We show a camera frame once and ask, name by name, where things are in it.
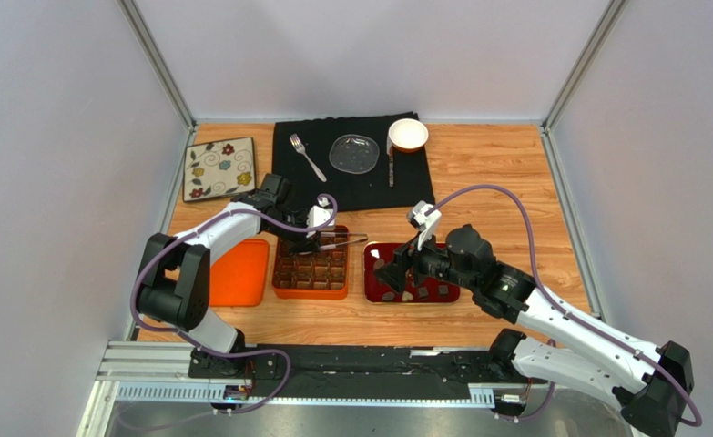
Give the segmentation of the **pink handled metal tongs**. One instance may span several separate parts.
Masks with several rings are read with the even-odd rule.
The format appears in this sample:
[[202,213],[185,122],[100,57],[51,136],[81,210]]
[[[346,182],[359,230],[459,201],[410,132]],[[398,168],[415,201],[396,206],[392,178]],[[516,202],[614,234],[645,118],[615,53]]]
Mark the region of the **pink handled metal tongs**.
[[319,251],[329,251],[351,244],[363,243],[369,239],[365,233],[325,231],[320,233]]

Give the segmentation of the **orange chocolate box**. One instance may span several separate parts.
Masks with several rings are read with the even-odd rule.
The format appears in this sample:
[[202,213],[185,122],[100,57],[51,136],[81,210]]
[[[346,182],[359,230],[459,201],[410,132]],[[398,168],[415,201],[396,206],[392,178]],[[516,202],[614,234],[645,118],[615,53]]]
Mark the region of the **orange chocolate box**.
[[[340,232],[348,228],[338,225]],[[277,240],[271,287],[281,299],[343,300],[348,295],[348,246],[311,254],[290,254]]]

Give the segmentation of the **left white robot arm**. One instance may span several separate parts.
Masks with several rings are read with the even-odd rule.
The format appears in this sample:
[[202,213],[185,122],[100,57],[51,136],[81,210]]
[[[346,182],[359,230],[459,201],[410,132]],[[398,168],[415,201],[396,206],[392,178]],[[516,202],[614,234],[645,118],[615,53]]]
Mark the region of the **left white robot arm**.
[[306,211],[292,210],[288,179],[269,174],[260,186],[232,198],[215,216],[173,236],[152,235],[140,261],[129,308],[142,329],[173,332],[200,351],[237,359],[239,331],[209,306],[212,265],[246,239],[262,232],[314,252],[339,210],[329,194]]

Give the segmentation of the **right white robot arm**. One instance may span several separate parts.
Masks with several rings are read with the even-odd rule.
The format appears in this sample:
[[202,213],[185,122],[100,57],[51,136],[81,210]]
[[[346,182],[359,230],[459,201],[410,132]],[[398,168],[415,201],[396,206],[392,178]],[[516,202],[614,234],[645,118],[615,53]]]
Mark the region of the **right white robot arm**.
[[[695,381],[686,348],[674,341],[657,346],[563,303],[531,275],[498,260],[471,225],[451,231],[442,245],[412,239],[373,274],[397,293],[427,279],[470,290],[483,312],[515,325],[492,343],[496,359],[527,379],[553,382],[618,409],[647,436],[673,436],[682,423],[702,423],[691,399]],[[519,327],[559,344],[543,344]]]

